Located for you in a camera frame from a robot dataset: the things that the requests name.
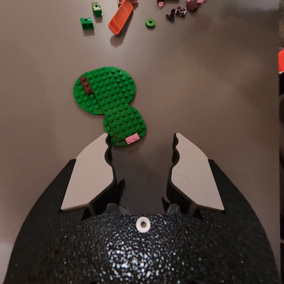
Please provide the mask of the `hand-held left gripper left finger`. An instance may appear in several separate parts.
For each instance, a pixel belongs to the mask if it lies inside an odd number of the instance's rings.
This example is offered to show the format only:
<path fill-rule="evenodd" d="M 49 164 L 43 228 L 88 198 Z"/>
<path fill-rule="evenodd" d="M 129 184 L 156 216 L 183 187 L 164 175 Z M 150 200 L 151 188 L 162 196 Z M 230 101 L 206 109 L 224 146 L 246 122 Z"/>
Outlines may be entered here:
<path fill-rule="evenodd" d="M 117 204 L 117 179 L 111 163 L 110 137 L 104 133 L 77 156 L 60 209 L 88 208 L 99 215 L 109 203 Z"/>

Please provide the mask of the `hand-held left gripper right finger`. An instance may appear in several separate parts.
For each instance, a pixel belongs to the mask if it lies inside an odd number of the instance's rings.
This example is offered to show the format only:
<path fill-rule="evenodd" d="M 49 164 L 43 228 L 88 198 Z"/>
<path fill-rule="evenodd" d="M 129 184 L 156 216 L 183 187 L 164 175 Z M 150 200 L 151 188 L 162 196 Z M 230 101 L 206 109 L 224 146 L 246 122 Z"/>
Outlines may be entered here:
<path fill-rule="evenodd" d="M 207 156 L 180 133 L 173 137 L 172 165 L 166 196 L 183 214 L 194 215 L 198 208 L 225 210 Z"/>

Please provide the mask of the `green lego baseplate assembly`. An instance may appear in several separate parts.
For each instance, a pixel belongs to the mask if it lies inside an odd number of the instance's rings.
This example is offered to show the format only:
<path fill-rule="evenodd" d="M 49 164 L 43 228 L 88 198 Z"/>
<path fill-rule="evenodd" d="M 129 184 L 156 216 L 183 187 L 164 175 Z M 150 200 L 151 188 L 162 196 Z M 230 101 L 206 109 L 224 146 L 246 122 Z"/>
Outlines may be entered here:
<path fill-rule="evenodd" d="M 132 76 L 113 66 L 84 73 L 73 88 L 74 99 L 80 108 L 90 114 L 104 115 L 104 129 L 118 147 L 127 146 L 146 134 L 140 113 L 129 105 L 135 92 Z"/>

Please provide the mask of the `small green lego brick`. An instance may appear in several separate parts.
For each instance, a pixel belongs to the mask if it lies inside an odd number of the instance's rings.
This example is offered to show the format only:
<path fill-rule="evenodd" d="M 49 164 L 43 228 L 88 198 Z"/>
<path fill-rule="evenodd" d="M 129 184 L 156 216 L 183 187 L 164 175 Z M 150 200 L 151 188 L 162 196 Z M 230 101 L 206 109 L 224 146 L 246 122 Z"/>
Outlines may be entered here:
<path fill-rule="evenodd" d="M 85 30 L 94 30 L 94 25 L 91 17 L 80 18 L 82 29 Z"/>
<path fill-rule="evenodd" d="M 102 17 L 101 6 L 99 5 L 98 2 L 91 2 L 91 7 L 95 17 Z"/>

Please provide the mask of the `orange lego brick separator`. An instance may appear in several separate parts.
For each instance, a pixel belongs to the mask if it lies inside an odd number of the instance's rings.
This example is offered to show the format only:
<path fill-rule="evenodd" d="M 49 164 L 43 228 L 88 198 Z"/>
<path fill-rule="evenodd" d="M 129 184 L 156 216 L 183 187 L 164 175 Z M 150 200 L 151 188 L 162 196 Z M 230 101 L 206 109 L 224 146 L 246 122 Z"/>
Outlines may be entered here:
<path fill-rule="evenodd" d="M 126 21 L 133 12 L 133 5 L 129 0 L 124 0 L 119 9 L 108 23 L 108 28 L 114 35 L 118 35 L 124 27 Z"/>

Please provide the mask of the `pile of pink lego pieces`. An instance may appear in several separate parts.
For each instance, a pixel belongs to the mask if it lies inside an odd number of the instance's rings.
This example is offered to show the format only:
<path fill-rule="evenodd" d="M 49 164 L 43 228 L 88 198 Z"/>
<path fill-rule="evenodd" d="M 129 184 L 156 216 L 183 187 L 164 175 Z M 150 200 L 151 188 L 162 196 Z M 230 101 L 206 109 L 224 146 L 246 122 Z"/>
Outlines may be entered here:
<path fill-rule="evenodd" d="M 207 0 L 186 0 L 186 4 L 190 3 L 190 2 L 196 2 L 197 4 L 202 4 L 204 2 L 206 2 Z M 159 7 L 161 8 L 165 2 L 165 0 L 156 0 L 156 2 L 158 3 Z"/>

